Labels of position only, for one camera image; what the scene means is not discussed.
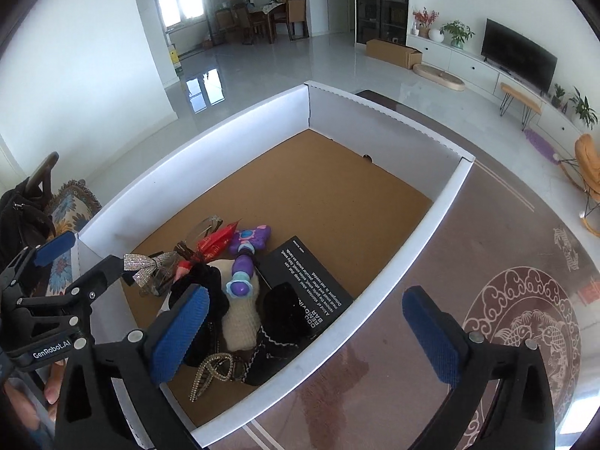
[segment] red flower arrangement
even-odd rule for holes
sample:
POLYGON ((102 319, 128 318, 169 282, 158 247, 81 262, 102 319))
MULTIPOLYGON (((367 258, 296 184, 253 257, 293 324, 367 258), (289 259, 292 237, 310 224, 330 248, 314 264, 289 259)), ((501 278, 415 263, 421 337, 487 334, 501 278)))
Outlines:
POLYGON ((415 20, 421 25, 421 27, 425 27, 426 29, 436 21, 436 18, 440 16, 439 12, 431 12, 427 11, 427 8, 424 8, 422 12, 413 12, 415 16, 415 20))

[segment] flat screen tv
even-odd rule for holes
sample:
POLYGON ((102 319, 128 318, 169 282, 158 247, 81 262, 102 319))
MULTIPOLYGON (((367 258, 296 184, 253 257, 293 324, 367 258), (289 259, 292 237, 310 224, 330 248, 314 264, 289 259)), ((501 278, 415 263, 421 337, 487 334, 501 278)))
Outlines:
POLYGON ((535 42, 488 18, 481 55, 548 92, 556 57, 535 42))

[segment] floral cushion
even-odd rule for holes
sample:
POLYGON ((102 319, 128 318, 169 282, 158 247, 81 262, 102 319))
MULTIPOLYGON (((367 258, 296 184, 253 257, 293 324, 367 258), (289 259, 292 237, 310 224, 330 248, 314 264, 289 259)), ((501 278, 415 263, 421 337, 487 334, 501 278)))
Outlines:
MULTIPOLYGON (((85 181, 73 180, 65 184, 54 196, 46 208, 46 213, 52 216, 56 235, 60 235, 66 231, 81 231, 101 208, 94 194, 85 186, 85 181)), ((72 282, 73 271, 69 250, 52 263, 46 296, 64 294, 72 282)))

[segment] cream knitted fabric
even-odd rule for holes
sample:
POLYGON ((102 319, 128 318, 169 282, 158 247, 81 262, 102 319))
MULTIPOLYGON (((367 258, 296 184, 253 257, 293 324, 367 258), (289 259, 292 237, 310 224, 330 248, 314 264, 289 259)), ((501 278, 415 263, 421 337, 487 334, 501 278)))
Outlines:
POLYGON ((250 279, 252 292, 248 297, 235 297, 227 294, 226 284, 231 281, 233 260, 219 259, 208 265, 221 272, 221 289, 229 300, 229 311, 223 317, 223 337, 227 350, 250 350, 256 345, 256 333, 260 327, 259 314, 256 312, 256 298, 259 296, 259 280, 256 272, 250 279))

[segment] black velvet pouch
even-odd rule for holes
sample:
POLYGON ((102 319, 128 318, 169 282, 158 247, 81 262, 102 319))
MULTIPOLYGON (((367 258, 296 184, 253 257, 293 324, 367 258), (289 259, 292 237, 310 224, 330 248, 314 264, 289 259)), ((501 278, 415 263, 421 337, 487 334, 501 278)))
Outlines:
POLYGON ((177 302, 191 284, 199 284, 208 290, 208 315, 185 353, 184 363, 198 367, 206 356, 214 351, 217 336, 221 332, 221 319, 229 309, 227 296, 221 290, 221 273, 216 267, 203 262, 192 266, 190 272, 179 278, 171 287, 169 309, 177 302))
POLYGON ((262 325, 243 382, 260 386, 283 369, 305 347, 310 326, 298 295, 287 282, 265 294, 262 325))

